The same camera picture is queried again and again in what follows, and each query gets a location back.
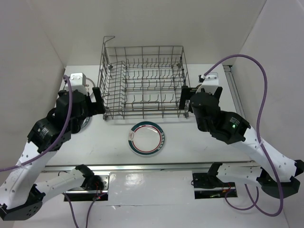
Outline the green rim lettered plate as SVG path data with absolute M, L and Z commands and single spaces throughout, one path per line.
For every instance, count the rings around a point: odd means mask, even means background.
M 86 126 L 90 123 L 91 117 L 87 117 L 81 125 L 81 130 L 86 128 Z

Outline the green red rimmed white plate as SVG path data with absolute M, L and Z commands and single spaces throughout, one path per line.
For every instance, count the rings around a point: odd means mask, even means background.
M 128 145 L 138 156 L 156 156 L 162 150 L 164 144 L 165 133 L 154 122 L 143 121 L 137 123 L 128 133 Z

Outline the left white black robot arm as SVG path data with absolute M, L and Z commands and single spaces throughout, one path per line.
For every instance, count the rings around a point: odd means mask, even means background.
M 104 114 L 105 109 L 99 88 L 93 88 L 95 102 L 90 95 L 77 89 L 58 93 L 56 107 L 37 121 L 30 133 L 16 168 L 0 187 L 0 217 L 4 221 L 27 220 L 34 216 L 44 203 L 74 188 L 102 190 L 101 178 L 81 164 L 53 179 L 37 182 L 37 178 L 71 135 L 81 130 L 87 117 Z

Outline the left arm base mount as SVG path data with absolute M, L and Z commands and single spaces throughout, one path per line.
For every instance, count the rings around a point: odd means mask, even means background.
M 108 188 L 109 188 L 109 172 L 96 172 L 95 178 L 91 186 L 87 189 L 77 187 L 65 192 L 72 202 L 92 202 L 97 198 L 97 201 L 108 201 Z

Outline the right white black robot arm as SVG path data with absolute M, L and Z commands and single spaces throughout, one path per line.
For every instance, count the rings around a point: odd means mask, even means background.
M 283 197 L 296 194 L 300 181 L 296 177 L 304 172 L 302 160 L 292 160 L 269 143 L 258 139 L 255 129 L 242 116 L 235 112 L 222 111 L 219 106 L 222 87 L 213 94 L 204 89 L 183 86 L 179 109 L 189 101 L 189 111 L 195 115 L 198 129 L 236 149 L 239 149 L 258 167 L 239 167 L 222 162 L 211 165 L 207 180 L 212 186 L 225 182 L 238 182 L 260 187 L 267 195 L 279 198 L 278 183 Z

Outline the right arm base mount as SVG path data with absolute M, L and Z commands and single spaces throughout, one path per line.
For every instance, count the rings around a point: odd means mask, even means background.
M 238 196 L 234 182 L 223 183 L 207 173 L 193 173 L 190 183 L 194 187 L 195 199 L 236 198 Z

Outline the white plate red characters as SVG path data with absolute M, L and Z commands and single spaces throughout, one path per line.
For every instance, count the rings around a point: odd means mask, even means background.
M 86 82 L 85 82 L 86 90 L 89 93 L 90 96 L 93 95 L 93 87 L 95 87 L 95 83 L 92 79 L 86 77 Z

